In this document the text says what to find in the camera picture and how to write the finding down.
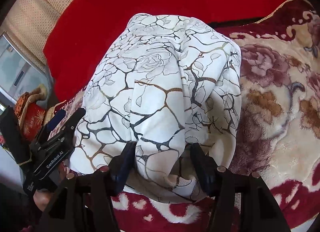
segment red package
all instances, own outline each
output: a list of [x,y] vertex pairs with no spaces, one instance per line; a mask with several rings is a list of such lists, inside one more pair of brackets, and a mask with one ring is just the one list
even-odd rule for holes
[[28,106],[26,117],[24,119],[22,132],[28,141],[32,141],[36,137],[37,132],[41,129],[45,116],[45,110],[36,103]]

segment curtain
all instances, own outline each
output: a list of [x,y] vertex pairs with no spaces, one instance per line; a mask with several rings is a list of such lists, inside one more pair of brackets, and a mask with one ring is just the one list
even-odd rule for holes
[[44,45],[71,1],[17,0],[1,26],[18,48],[44,72]]

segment beige polka dot curtain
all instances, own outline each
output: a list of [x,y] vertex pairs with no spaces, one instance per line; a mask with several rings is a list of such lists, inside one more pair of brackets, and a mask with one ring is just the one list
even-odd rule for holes
[[58,18],[72,0],[17,0],[8,13],[2,30],[42,71],[47,38]]

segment folded cloth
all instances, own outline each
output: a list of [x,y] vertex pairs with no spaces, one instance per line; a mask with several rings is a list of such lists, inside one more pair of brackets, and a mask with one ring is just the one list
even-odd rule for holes
[[229,166],[241,110],[241,52],[196,18],[137,14],[111,45],[84,92],[70,168],[108,165],[136,141],[126,191],[161,202],[205,197],[188,145]]

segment plush blanket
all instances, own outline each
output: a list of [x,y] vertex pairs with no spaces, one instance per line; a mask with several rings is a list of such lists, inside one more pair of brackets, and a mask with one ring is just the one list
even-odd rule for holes
[[[242,54],[242,109],[229,168],[258,171],[294,228],[319,212],[320,18],[307,1],[288,0],[259,23],[217,31]],[[82,96],[66,105],[73,108],[68,115]],[[124,231],[205,231],[213,200],[165,204],[122,192],[113,203]],[[235,228],[238,210],[234,217]]]

